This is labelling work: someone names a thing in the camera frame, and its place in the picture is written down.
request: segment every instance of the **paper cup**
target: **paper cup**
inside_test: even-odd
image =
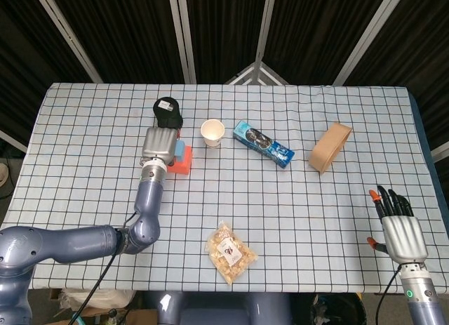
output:
[[[209,147],[217,147],[225,134],[225,125],[218,119],[209,119],[201,125],[201,135]]]

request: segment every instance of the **blue snack package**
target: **blue snack package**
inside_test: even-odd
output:
[[[252,150],[266,155],[282,168],[285,168],[295,155],[294,151],[268,138],[244,121],[237,124],[233,136]]]

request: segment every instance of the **bag of snacks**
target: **bag of snacks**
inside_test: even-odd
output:
[[[236,237],[226,223],[220,223],[209,237],[206,251],[228,284],[232,284],[249,264],[257,260],[257,255]]]

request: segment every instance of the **food label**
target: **food label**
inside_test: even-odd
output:
[[[159,102],[158,107],[161,107],[161,108],[163,108],[165,110],[168,110],[168,111],[173,111],[173,106],[169,102],[166,102],[164,100],[161,100]]]
[[[224,258],[226,258],[229,266],[236,264],[242,256],[230,237],[223,239],[223,241],[218,244],[217,250],[224,256]]]

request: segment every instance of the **white grid tablecloth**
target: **white grid tablecloth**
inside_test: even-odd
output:
[[[116,258],[102,288],[381,291],[396,265],[374,253],[366,237],[384,239],[367,195],[382,184],[409,198],[436,290],[448,292],[448,236],[405,88],[53,84],[2,227],[122,225],[133,213],[152,106],[163,96],[180,103],[192,170],[168,174],[160,239],[143,253]],[[206,149],[199,133],[209,118],[227,128],[219,149]],[[241,119],[295,151],[286,169],[232,138]],[[307,159],[336,121],[353,133],[320,176]],[[220,221],[259,255],[232,287],[204,251]],[[90,288],[108,261],[46,260],[32,287]]]

